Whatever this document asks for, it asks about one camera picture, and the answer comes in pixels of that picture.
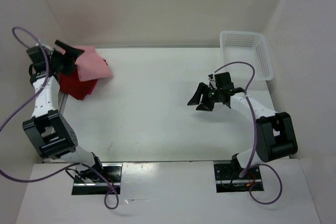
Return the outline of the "dark red t shirt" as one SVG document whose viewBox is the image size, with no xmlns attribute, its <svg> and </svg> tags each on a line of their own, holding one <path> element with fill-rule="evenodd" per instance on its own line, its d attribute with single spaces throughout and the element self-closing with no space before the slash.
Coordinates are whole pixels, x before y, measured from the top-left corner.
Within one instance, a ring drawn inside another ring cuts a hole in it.
<svg viewBox="0 0 336 224">
<path fill-rule="evenodd" d="M 87 94 L 87 81 L 110 78 L 112 72 L 104 59 L 94 58 L 80 61 L 70 76 L 61 73 L 59 77 L 61 92 L 83 100 Z"/>
</svg>

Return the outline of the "light pink t shirt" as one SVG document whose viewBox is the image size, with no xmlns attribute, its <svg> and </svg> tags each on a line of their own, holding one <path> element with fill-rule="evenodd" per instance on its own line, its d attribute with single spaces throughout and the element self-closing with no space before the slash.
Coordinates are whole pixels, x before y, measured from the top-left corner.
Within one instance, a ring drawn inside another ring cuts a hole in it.
<svg viewBox="0 0 336 224">
<path fill-rule="evenodd" d="M 51 67 L 55 73 L 77 76 L 81 82 L 111 78 L 112 71 L 93 46 L 65 46 L 54 50 Z"/>
</svg>

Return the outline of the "magenta t shirt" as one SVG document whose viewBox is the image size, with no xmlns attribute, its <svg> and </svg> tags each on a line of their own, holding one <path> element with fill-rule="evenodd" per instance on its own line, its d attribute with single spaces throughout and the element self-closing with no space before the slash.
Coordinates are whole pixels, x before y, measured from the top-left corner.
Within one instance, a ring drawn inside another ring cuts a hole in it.
<svg viewBox="0 0 336 224">
<path fill-rule="evenodd" d="M 94 88 L 97 85 L 97 82 L 98 82 L 97 79 L 95 79 L 95 80 L 89 80 L 89 81 L 86 82 L 86 84 L 87 84 L 87 94 L 86 94 L 86 96 L 92 94 Z"/>
</svg>

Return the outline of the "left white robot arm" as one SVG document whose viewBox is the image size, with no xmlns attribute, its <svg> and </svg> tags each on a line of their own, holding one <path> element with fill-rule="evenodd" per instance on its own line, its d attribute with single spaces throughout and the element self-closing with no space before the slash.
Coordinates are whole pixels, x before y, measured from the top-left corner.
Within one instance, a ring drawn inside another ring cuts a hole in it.
<svg viewBox="0 0 336 224">
<path fill-rule="evenodd" d="M 83 182 L 99 182 L 105 175 L 100 159 L 79 146 L 58 102 L 59 75 L 73 73 L 77 69 L 75 62 L 84 50 L 60 40 L 56 40 L 55 45 L 63 52 L 45 45 L 26 50 L 32 61 L 28 72 L 36 99 L 31 118 L 23 122 L 23 130 L 41 158 L 74 164 Z"/>
</svg>

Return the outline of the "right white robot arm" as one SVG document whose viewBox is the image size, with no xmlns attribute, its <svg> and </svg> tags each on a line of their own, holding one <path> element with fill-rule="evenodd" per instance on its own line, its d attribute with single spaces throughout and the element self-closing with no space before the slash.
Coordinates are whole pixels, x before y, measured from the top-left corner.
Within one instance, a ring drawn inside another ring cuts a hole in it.
<svg viewBox="0 0 336 224">
<path fill-rule="evenodd" d="M 208 79 L 208 84 L 198 84 L 188 106 L 210 112 L 221 103 L 253 123 L 252 148 L 232 156 L 230 172 L 235 178 L 243 178 L 252 167 L 297 153 L 296 135 L 287 112 L 269 109 L 251 98 L 246 89 L 235 87 L 229 72 L 211 74 Z"/>
</svg>

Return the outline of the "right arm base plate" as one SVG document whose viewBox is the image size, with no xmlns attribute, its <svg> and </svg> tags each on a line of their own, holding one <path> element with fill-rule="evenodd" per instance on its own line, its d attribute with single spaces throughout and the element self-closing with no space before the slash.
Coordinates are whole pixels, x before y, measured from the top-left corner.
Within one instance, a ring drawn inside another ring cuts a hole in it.
<svg viewBox="0 0 336 224">
<path fill-rule="evenodd" d="M 258 168 L 252 168 L 243 177 L 240 178 L 234 174 L 229 161 L 214 162 L 214 174 L 217 193 L 234 193 L 264 191 L 261 173 Z"/>
</svg>

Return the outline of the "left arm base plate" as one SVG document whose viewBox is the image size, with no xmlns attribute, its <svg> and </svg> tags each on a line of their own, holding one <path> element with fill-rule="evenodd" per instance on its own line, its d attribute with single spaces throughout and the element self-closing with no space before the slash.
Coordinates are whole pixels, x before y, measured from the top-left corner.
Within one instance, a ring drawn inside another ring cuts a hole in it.
<svg viewBox="0 0 336 224">
<path fill-rule="evenodd" d="M 102 163 L 103 177 L 115 188 L 117 194 L 120 194 L 122 163 Z M 108 191 L 108 185 L 100 177 L 95 175 L 96 180 L 84 179 L 74 168 L 67 170 L 73 180 L 72 195 L 104 195 Z"/>
</svg>

